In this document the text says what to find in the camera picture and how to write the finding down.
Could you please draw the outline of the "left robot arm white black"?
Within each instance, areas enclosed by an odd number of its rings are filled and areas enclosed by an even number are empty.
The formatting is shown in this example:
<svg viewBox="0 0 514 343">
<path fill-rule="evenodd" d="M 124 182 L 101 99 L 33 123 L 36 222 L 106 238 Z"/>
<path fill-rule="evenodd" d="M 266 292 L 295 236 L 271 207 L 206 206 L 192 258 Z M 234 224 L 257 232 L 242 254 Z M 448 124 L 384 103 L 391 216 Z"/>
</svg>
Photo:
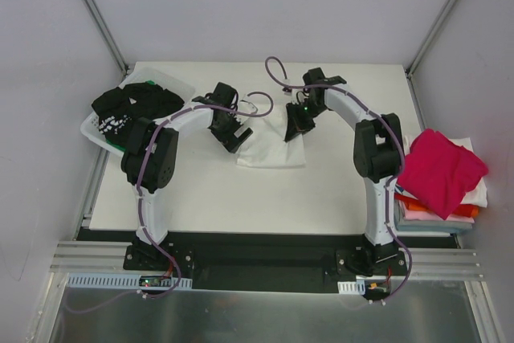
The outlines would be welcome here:
<svg viewBox="0 0 514 343">
<path fill-rule="evenodd" d="M 252 134 L 236 117 L 239 94 L 228 84 L 219 83 L 192 104 L 172 114 L 159 125 L 140 118 L 133 126 L 122 161 L 121 170 L 133 186 L 137 200 L 137 238 L 127 252 L 125 269 L 138 264 L 149 270 L 166 270 L 170 278 L 174 264 L 163 242 L 168 234 L 163 190 L 174 174 L 178 140 L 208 129 L 228 153 L 236 153 Z"/>
</svg>

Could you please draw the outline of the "white floral print t-shirt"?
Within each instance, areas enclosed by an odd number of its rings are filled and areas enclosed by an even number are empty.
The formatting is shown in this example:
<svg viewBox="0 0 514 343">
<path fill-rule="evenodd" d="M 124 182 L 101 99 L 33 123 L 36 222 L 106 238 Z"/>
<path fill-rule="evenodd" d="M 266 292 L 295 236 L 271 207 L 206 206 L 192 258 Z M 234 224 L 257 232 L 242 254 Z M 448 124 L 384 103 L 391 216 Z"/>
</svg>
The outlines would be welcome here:
<svg viewBox="0 0 514 343">
<path fill-rule="evenodd" d="M 236 152 L 236 165 L 256 169 L 291 169 L 306 165 L 302 136 L 286 142 L 288 126 L 286 108 L 274 107 L 264 117 L 249 117 L 244 126 L 252 134 L 240 145 Z"/>
</svg>

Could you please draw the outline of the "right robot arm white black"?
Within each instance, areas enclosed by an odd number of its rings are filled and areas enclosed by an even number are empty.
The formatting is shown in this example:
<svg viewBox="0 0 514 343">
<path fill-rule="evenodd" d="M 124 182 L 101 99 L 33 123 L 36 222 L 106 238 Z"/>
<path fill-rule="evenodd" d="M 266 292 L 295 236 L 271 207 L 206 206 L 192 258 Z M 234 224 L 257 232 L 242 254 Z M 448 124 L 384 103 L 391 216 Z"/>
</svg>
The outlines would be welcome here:
<svg viewBox="0 0 514 343">
<path fill-rule="evenodd" d="M 335 112 L 354 132 L 353 164 L 364 179 L 366 224 L 362 243 L 344 257 L 345 268 L 360 276 L 380 274 L 398 257 L 392 219 L 394 189 L 405 163 L 399 117 L 371 111 L 351 91 L 346 80 L 327 77 L 315 67 L 303 75 L 303 98 L 286 105 L 286 142 L 315 128 L 314 119 L 327 110 Z"/>
</svg>

